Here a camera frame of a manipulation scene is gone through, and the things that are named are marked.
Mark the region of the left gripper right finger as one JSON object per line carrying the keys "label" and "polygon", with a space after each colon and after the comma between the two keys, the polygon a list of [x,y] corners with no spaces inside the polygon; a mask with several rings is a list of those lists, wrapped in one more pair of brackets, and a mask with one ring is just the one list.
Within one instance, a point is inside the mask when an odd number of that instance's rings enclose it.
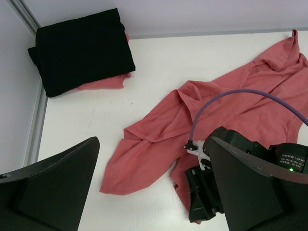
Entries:
{"label": "left gripper right finger", "polygon": [[210,137],[209,152],[231,231],[306,231],[308,176]]}

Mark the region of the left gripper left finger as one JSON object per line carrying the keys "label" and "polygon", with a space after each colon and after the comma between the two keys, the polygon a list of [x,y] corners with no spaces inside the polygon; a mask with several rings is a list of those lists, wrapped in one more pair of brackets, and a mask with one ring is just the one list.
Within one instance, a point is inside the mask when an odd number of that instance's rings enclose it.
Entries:
{"label": "left gripper left finger", "polygon": [[2,231],[76,231],[97,163],[91,137],[59,154],[0,176]]}

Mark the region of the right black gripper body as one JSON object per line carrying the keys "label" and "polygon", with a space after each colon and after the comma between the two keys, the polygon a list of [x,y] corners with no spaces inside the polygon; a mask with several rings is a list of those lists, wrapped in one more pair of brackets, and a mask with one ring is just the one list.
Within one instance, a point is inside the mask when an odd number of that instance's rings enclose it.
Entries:
{"label": "right black gripper body", "polygon": [[216,213],[224,213],[213,170],[193,167],[185,172],[190,190],[190,222],[212,219]]}

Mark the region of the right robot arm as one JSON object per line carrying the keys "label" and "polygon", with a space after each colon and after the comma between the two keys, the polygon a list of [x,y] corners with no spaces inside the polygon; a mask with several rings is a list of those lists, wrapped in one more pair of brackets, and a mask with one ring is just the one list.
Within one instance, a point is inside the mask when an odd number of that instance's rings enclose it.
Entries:
{"label": "right robot arm", "polygon": [[204,141],[189,141],[198,165],[185,172],[190,222],[224,214],[231,231],[274,231],[308,222],[308,148],[269,148],[219,127]]}

